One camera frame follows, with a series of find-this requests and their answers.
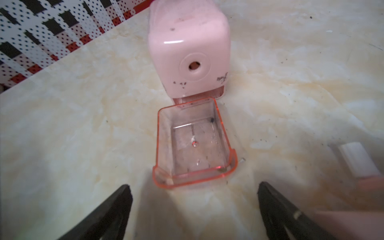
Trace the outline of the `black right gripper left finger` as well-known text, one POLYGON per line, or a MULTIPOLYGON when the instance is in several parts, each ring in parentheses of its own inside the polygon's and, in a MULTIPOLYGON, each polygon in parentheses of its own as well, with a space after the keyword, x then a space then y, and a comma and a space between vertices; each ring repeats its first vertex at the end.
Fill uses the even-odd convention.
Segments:
POLYGON ((129 185, 120 186, 61 240, 122 240, 128 224, 133 196, 129 185))

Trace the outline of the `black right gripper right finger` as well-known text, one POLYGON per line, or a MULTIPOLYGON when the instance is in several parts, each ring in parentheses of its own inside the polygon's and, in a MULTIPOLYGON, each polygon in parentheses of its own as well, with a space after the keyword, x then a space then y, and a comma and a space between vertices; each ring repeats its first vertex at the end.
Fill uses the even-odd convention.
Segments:
POLYGON ((263 223, 270 240, 288 240, 288 233, 296 240, 334 240, 299 208, 268 182, 261 182, 258 200, 263 223))

